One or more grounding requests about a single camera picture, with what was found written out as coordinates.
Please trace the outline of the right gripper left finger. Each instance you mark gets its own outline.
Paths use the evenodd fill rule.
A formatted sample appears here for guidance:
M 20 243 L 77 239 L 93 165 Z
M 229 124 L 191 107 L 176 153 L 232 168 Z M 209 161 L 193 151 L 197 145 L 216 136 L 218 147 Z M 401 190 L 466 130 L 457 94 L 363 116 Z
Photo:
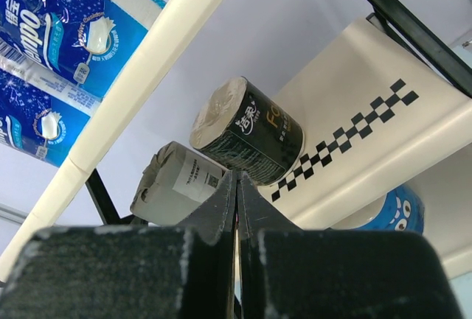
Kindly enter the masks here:
M 51 227 L 21 250 L 3 318 L 233 318 L 236 174 L 178 225 Z

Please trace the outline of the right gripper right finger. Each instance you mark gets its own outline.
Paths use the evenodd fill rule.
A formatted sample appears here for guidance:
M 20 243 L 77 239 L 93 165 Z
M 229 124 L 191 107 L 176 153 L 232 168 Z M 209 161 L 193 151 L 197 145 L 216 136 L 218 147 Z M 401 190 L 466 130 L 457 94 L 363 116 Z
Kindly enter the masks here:
M 440 260 L 413 232 L 303 230 L 237 176 L 245 318 L 460 318 Z

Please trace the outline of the grey paper roll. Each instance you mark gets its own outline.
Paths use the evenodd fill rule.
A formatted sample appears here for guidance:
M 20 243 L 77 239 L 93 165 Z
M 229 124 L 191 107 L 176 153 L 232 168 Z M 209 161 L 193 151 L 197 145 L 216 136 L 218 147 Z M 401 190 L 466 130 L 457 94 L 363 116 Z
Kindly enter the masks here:
M 220 165 L 172 141 L 143 171 L 130 211 L 155 225 L 175 225 L 215 192 L 225 172 Z

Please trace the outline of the light blue paper roll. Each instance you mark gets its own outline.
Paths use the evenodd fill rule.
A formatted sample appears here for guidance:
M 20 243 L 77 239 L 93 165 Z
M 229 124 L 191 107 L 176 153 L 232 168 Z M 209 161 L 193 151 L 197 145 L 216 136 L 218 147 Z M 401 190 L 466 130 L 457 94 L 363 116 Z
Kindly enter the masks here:
M 357 231 L 412 231 L 423 234 L 424 205 L 405 184 L 344 218 L 330 229 Z

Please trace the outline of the dark green paper roll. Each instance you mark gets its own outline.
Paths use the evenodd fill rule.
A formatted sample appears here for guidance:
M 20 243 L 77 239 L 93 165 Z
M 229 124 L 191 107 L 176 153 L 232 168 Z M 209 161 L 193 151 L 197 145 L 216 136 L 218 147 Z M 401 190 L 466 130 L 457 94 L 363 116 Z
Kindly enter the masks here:
M 293 170 L 305 142 L 302 126 L 245 77 L 226 81 L 200 109 L 190 145 L 259 186 Z

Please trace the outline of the beige three-tier shelf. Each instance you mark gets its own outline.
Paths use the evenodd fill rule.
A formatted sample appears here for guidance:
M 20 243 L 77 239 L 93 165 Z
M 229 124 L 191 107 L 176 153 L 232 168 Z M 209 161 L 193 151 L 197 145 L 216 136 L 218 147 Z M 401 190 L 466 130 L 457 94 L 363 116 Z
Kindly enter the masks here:
M 305 131 L 303 159 L 267 200 L 326 228 L 471 142 L 471 99 L 364 19 L 318 33 L 310 0 L 169 0 L 66 163 L 1 255 L 6 279 L 99 162 L 132 197 L 166 141 L 188 137 L 227 79 L 244 76 Z

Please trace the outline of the Tempo dark blue paper roll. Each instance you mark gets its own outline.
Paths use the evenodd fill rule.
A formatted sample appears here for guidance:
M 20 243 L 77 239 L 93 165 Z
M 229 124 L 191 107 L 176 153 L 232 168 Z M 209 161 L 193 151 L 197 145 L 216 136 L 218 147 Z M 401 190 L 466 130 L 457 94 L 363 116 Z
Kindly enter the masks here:
M 100 100 L 56 74 L 1 70 L 1 143 L 59 167 Z

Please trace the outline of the dark blue paper roll front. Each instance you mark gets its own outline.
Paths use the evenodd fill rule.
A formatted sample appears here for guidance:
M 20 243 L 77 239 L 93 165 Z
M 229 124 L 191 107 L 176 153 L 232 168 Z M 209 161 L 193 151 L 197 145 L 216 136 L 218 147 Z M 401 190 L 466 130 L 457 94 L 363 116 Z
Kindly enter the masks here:
M 1 0 L 1 37 L 102 99 L 165 0 Z

